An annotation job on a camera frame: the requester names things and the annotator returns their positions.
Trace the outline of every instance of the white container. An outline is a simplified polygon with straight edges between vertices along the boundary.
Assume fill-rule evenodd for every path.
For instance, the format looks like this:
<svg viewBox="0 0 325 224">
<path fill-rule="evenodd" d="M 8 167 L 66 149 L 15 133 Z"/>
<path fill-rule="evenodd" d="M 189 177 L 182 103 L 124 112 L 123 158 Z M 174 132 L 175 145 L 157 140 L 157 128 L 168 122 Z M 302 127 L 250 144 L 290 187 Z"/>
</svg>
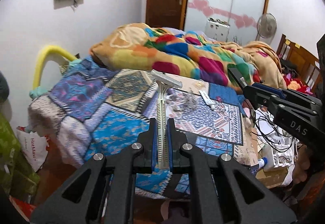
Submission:
<svg viewBox="0 0 325 224">
<path fill-rule="evenodd" d="M 277 149 L 287 149 L 290 147 L 290 144 L 286 145 L 277 145 Z M 294 164 L 294 154 L 292 148 L 288 149 L 284 153 L 279 153 L 274 150 L 270 145 L 266 144 L 262 149 L 262 156 L 268 159 L 268 163 L 264 166 L 263 170 L 265 172 L 276 171 L 279 168 L 287 168 Z"/>
<path fill-rule="evenodd" d="M 211 39 L 226 42 L 229 33 L 229 25 L 225 25 L 222 22 L 212 22 L 208 20 L 204 33 Z"/>
</svg>

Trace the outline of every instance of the bed sheet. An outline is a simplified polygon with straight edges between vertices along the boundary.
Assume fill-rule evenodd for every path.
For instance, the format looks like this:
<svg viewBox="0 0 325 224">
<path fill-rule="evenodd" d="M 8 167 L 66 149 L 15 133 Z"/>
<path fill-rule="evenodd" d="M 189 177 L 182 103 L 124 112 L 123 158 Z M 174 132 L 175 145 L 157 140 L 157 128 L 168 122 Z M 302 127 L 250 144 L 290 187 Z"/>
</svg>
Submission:
<svg viewBox="0 0 325 224">
<path fill-rule="evenodd" d="M 168 116 L 175 119 L 177 129 L 206 153 L 229 153 L 241 163 L 253 165 L 246 151 L 250 139 L 239 108 L 242 96 L 231 88 L 201 82 L 200 89 L 216 100 L 218 107 L 212 111 L 195 94 L 197 80 L 173 77 L 184 84 L 183 90 L 174 90 L 178 100 L 173 104 L 182 108 L 189 89 L 194 90 L 198 103 L 196 109 L 183 111 L 167 105 Z M 30 104 L 29 122 L 39 135 L 51 137 L 65 163 L 80 167 L 95 153 L 118 153 L 148 130 L 150 118 L 156 115 L 157 88 L 150 72 L 110 71 L 89 56 L 70 68 L 50 92 Z M 184 198 L 190 193 L 188 176 L 157 167 L 152 175 L 137 174 L 136 186 L 138 194 L 153 198 Z"/>
</svg>

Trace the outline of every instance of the floor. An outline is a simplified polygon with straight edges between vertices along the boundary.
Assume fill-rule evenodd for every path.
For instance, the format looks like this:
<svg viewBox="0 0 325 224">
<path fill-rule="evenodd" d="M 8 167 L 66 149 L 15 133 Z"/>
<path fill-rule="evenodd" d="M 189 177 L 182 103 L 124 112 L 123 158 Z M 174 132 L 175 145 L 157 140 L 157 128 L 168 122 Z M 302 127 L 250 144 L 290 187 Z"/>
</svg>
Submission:
<svg viewBox="0 0 325 224">
<path fill-rule="evenodd" d="M 62 162 L 60 151 L 56 145 L 50 144 L 47 159 L 38 172 L 41 180 L 34 204 L 38 206 L 44 202 L 75 170 L 75 167 Z M 162 200 L 135 196 L 134 224 L 161 223 L 163 221 L 160 214 L 162 203 Z"/>
</svg>

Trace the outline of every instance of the disposable razor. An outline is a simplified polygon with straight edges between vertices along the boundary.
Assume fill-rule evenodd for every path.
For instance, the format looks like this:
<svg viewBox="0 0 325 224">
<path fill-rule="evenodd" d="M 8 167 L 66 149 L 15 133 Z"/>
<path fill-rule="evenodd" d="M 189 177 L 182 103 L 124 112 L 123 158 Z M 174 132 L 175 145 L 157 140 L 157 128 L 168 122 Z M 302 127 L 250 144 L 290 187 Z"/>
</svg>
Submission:
<svg viewBox="0 0 325 224">
<path fill-rule="evenodd" d="M 152 70 L 151 74 L 158 84 L 157 99 L 157 152 L 159 169 L 169 169 L 168 142 L 166 136 L 166 106 L 165 95 L 170 88 L 182 88 L 182 82 L 175 80 L 161 72 Z"/>
</svg>

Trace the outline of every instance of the bed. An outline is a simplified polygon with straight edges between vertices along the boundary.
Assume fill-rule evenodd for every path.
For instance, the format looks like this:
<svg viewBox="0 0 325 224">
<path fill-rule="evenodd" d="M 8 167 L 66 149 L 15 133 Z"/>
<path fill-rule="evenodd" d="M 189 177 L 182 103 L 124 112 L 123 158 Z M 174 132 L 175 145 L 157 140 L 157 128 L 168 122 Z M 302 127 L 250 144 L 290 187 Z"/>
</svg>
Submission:
<svg viewBox="0 0 325 224">
<path fill-rule="evenodd" d="M 241 109 L 243 96 L 236 94 L 240 88 L 229 79 L 229 67 L 237 67 L 248 83 L 262 79 L 275 88 L 285 86 L 279 59 L 267 44 L 240 47 L 209 41 L 195 32 L 124 25 L 94 45 L 90 55 L 69 68 L 51 91 L 31 103 L 30 125 L 39 135 L 49 136 L 64 163 L 75 167 L 97 152 L 116 154 L 148 130 L 149 119 L 155 117 L 157 84 L 149 72 L 154 68 L 182 79 L 184 90 L 175 91 L 179 98 L 189 88 L 194 92 L 196 110 L 169 111 L 190 143 L 208 154 L 229 153 L 240 163 L 255 166 Z M 221 106 L 216 111 L 211 112 L 195 91 L 196 79 L 202 79 L 209 97 Z M 137 175 L 136 186 L 137 194 L 152 198 L 189 195 L 188 177 L 168 170 Z"/>
<path fill-rule="evenodd" d="M 287 39 L 284 34 L 282 34 L 277 55 L 297 66 L 298 78 L 314 93 L 318 84 L 322 82 L 319 59 L 299 44 Z"/>
</svg>

